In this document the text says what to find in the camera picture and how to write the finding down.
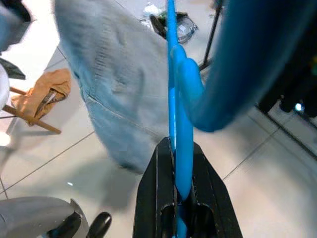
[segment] small light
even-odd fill
[[[5,132],[0,132],[0,146],[7,146],[10,144],[11,138]]]
[[[301,112],[302,109],[303,109],[302,104],[297,103],[297,104],[295,105],[295,110],[296,110],[296,111]]]

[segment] black holder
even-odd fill
[[[139,184],[134,238],[171,238],[176,234],[178,194],[174,165],[166,137],[156,147]],[[190,237],[242,237],[228,191],[196,143],[191,194],[180,205],[187,211],[183,219]]]

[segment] white tile floor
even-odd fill
[[[44,71],[68,67],[59,44],[51,0],[24,0],[34,22],[23,41],[3,54],[21,68],[27,80],[12,80],[22,90]],[[139,18],[147,0],[118,2]],[[152,1],[163,6],[163,0]],[[186,45],[201,61],[212,19],[209,0],[178,0],[200,28]],[[316,132],[293,114],[274,107],[270,115],[285,124],[312,150]],[[107,237],[131,237],[140,176],[117,167],[107,156],[88,118],[73,81],[72,92],[43,118],[62,130],[51,135],[20,120],[2,119],[12,143],[0,148],[0,200],[21,196],[74,198],[88,221],[100,211],[113,215]],[[210,163],[224,179],[244,237],[316,237],[317,162],[255,108],[228,128],[207,134],[195,131]]]

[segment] tile grout line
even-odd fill
[[[57,46],[57,49],[59,50],[59,52],[61,53],[62,56],[64,56],[64,59],[68,62],[67,57],[64,55],[64,53],[60,50],[59,46]]]
[[[293,117],[295,116],[295,114],[291,115],[282,125],[285,125],[287,122],[289,122]],[[243,162],[245,162],[247,159],[249,159],[252,155],[255,154],[255,152],[257,152],[262,146],[264,146],[265,143],[267,143],[269,140],[274,139],[274,135],[281,130],[281,127],[278,126],[277,130],[275,130],[273,133],[271,133],[267,139],[265,139],[260,145],[258,145],[242,162],[240,162],[232,171],[230,171],[230,173],[228,173],[224,178],[222,178],[222,181],[225,181],[235,170],[237,170],[237,168],[239,168]]]
[[[297,136],[295,136],[294,134],[292,134],[292,131],[289,131],[287,128],[285,128],[284,125],[286,125],[288,122],[290,122],[292,119],[294,119],[294,117],[296,116],[296,114],[293,114],[292,116],[290,116],[290,118],[288,118],[284,123],[279,123],[278,121],[275,120],[275,118],[273,118],[272,116],[270,116],[269,114],[265,114],[265,116],[272,121],[274,124],[276,124],[277,126],[280,127],[280,129],[287,134],[294,142],[296,142],[303,150],[305,150],[310,156],[312,156],[315,160],[317,160],[317,155],[309,148],[307,147],[301,140],[300,138],[298,138]]]
[[[53,64],[51,64],[50,66],[47,66],[47,67],[46,67],[46,69],[45,69],[44,71],[46,71],[46,70],[50,69],[51,67],[53,67],[53,66],[57,65],[58,63],[63,62],[64,60],[65,60],[65,61],[67,61],[66,59],[61,59],[61,60],[57,61],[56,63],[53,63]]]
[[[4,185],[3,185],[3,182],[2,182],[2,179],[1,179],[1,178],[0,178],[0,182],[1,182],[1,185],[2,185],[2,188],[3,188],[3,192],[4,192],[5,197],[6,197],[7,199],[9,199],[9,198],[8,198],[8,195],[7,195],[7,193],[6,193],[6,190],[5,190],[5,188],[4,188]]]
[[[296,155],[295,153],[293,153],[286,145],[284,145],[282,142],[280,142],[278,139],[276,139],[276,138],[274,138],[273,137],[273,140],[274,141],[276,141],[280,146],[282,146],[285,150],[287,150],[290,154],[292,154],[292,155],[294,155],[298,160],[299,160],[299,162],[303,165],[303,166],[305,166],[309,171],[311,171],[312,173],[314,173],[314,174],[316,174],[317,175],[317,172],[315,172],[314,170],[312,170],[312,168],[311,167],[309,167],[307,164],[305,164],[304,163],[304,161],[302,161],[302,159],[301,159],[301,157],[299,156],[299,155]]]
[[[25,178],[27,178],[28,176],[30,176],[31,174],[35,173],[37,170],[41,169],[42,167],[44,167],[45,165],[47,165],[48,163],[50,163],[51,161],[53,161],[54,159],[56,159],[57,157],[59,157],[60,155],[62,155],[63,153],[65,153],[66,151],[70,150],[71,148],[73,148],[74,146],[78,145],[80,142],[82,142],[83,140],[85,140],[86,138],[88,138],[89,136],[91,136],[93,133],[95,133],[95,131],[89,133],[88,135],[86,135],[85,137],[83,137],[82,139],[80,139],[79,141],[77,141],[76,143],[74,143],[73,145],[69,146],[68,148],[66,148],[65,150],[63,150],[62,152],[60,152],[58,155],[54,156],[53,158],[51,158],[50,160],[48,160],[47,162],[45,162],[44,164],[42,164],[41,166],[39,166],[37,169],[35,169],[34,171],[32,171],[31,173],[29,173],[28,175],[24,176],[22,179],[20,179],[19,181],[15,182],[14,184],[12,184],[11,186],[9,186],[8,188],[4,188],[4,192],[6,192],[8,189],[12,188],[13,186],[17,185],[19,182],[21,182],[22,180],[24,180]]]
[[[255,120],[252,116],[250,116],[250,115],[247,115],[253,122],[255,122],[262,130],[264,130],[267,134],[269,134],[269,135],[271,135],[271,134],[273,134],[273,133],[275,133],[277,130],[279,130],[279,127],[277,127],[277,129],[275,130],[275,131],[273,131],[273,132],[269,132],[269,131],[267,131],[257,120]]]
[[[252,155],[254,155],[262,146],[264,146],[269,140],[271,140],[274,136],[274,134],[279,131],[276,130],[271,135],[268,136],[267,139],[265,139],[260,145],[258,145],[243,161],[241,161],[230,173],[228,173],[224,178],[222,178],[222,181],[225,181],[234,171],[236,171],[247,159],[249,159]]]

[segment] blue fabric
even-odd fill
[[[112,0],[56,0],[61,44],[101,142],[142,173],[168,135],[165,40]]]
[[[261,99],[317,12],[317,0],[224,2],[205,90],[200,96],[193,82],[181,81],[187,115],[195,127],[210,132],[224,128]]]

